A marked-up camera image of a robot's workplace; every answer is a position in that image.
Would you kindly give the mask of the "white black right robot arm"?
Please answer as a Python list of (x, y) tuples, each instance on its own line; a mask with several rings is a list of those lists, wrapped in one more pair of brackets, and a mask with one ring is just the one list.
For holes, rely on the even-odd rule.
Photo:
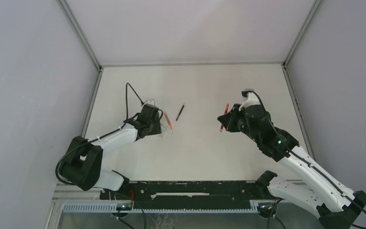
[(228, 132), (240, 132), (252, 139), (267, 157), (299, 175), (309, 189), (294, 185), (272, 171), (257, 180), (261, 198), (271, 195), (303, 208), (318, 218), (325, 229), (353, 227), (361, 213), (366, 215), (366, 193), (342, 185), (317, 164), (287, 131), (277, 128), (262, 105), (232, 109), (217, 120)]

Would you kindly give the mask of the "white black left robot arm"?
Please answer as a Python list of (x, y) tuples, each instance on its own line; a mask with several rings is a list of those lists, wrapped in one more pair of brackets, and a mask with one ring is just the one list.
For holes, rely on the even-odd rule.
[(163, 110), (143, 104), (140, 112), (127, 117), (116, 130), (91, 140), (74, 137), (66, 153), (55, 167), (55, 176), (63, 184), (87, 191), (91, 188), (110, 190), (119, 199), (130, 193), (127, 177), (114, 170), (102, 168), (102, 160), (116, 149), (147, 136), (162, 133)]

